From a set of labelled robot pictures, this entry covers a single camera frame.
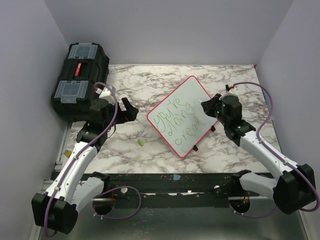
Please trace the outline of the green marker cap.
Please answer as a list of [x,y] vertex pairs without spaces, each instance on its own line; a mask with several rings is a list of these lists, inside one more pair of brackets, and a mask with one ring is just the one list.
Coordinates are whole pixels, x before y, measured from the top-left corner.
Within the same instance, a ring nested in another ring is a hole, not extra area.
[[143,147],[143,146],[144,146],[144,143],[142,142],[142,140],[141,140],[141,139],[138,139],[137,141],[138,141],[138,144],[139,144],[141,147]]

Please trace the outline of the pink-framed whiteboard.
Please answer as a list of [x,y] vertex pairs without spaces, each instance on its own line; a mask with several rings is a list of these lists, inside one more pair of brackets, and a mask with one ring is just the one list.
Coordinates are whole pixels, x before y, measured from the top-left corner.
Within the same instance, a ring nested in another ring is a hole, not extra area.
[[191,75],[150,110],[146,118],[172,150],[185,158],[206,134],[215,130],[217,119],[207,116],[198,101],[210,99],[200,81]]

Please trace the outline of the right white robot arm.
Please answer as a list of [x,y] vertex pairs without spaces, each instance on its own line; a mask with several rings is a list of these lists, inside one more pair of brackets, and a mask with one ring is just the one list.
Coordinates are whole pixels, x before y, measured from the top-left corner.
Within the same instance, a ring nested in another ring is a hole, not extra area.
[[243,170],[233,175],[230,191],[241,196],[254,192],[274,201],[285,214],[302,210],[308,204],[320,205],[313,169],[300,165],[265,142],[258,131],[242,116],[242,104],[235,95],[221,96],[201,102],[204,113],[217,119],[225,135],[237,146],[252,154],[271,173],[272,178]]

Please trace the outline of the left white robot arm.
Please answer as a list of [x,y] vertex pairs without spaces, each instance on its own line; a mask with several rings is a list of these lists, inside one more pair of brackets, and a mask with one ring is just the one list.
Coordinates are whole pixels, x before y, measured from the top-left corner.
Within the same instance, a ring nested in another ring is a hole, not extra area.
[[121,100],[125,110],[121,110],[117,102],[109,103],[103,98],[91,103],[87,120],[77,134],[67,163],[45,192],[36,193],[31,200],[37,226],[69,234],[81,210],[94,197],[104,198],[110,194],[111,185],[105,174],[94,172],[86,183],[80,185],[79,182],[108,139],[108,130],[116,124],[133,122],[137,118],[139,110],[126,97]]

